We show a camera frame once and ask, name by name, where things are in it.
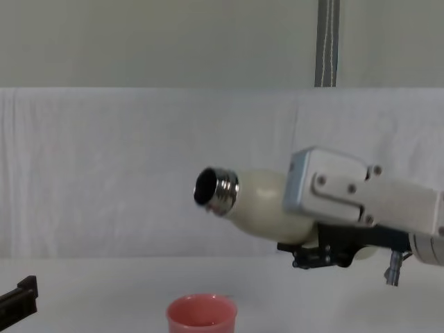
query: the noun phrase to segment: gray wall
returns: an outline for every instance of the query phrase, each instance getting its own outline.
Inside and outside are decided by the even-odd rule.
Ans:
[[[338,85],[444,86],[444,1],[341,0]]]
[[[311,87],[314,0],[2,0],[0,86]]]

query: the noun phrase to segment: black bracket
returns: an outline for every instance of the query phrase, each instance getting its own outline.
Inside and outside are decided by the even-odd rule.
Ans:
[[[28,276],[17,288],[0,296],[0,331],[37,312],[35,299],[39,296],[37,278]]]
[[[317,223],[317,230],[317,247],[278,243],[277,249],[290,252],[294,257],[293,267],[302,269],[349,267],[356,253],[366,246],[390,248],[401,253],[411,250],[409,235],[389,228],[356,228]]]

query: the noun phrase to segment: bottle opening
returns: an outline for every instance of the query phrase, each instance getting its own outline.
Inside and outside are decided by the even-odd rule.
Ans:
[[[200,206],[206,205],[214,195],[217,186],[216,172],[206,168],[200,173],[194,187],[194,201]]]

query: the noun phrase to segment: cup rim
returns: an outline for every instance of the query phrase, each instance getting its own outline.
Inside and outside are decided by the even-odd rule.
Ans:
[[[171,308],[174,305],[183,301],[184,299],[197,298],[197,297],[217,298],[218,300],[222,300],[226,305],[228,305],[229,307],[232,308],[232,310],[234,310],[234,313],[231,317],[227,318],[226,320],[222,321],[221,323],[218,323],[216,325],[211,325],[211,326],[189,326],[189,325],[178,323],[177,321],[173,320],[170,317],[169,313],[171,311]],[[233,321],[236,318],[236,316],[237,316],[236,303],[226,296],[218,295],[215,293],[193,293],[193,294],[189,294],[189,295],[184,295],[184,296],[179,297],[176,300],[174,300],[166,309],[166,317],[168,318],[168,321],[170,322],[170,324],[175,325],[176,327],[180,327],[185,330],[194,330],[194,331],[201,331],[201,330],[205,331],[205,330],[208,330],[209,327],[212,328],[212,330],[216,330],[217,328],[223,327],[223,326],[227,325],[228,323],[230,323],[231,321]]]

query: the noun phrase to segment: metal bracket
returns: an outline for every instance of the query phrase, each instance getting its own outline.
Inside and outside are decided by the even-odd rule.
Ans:
[[[409,235],[384,227],[355,228],[316,223],[318,246],[278,244],[277,249],[293,254],[293,267],[309,269],[326,266],[349,267],[356,253],[366,246],[410,252]]]
[[[312,190],[317,196],[360,207],[357,226],[380,224],[407,232],[444,236],[444,201],[439,191],[377,174],[367,180],[356,180],[319,173],[313,177]]]

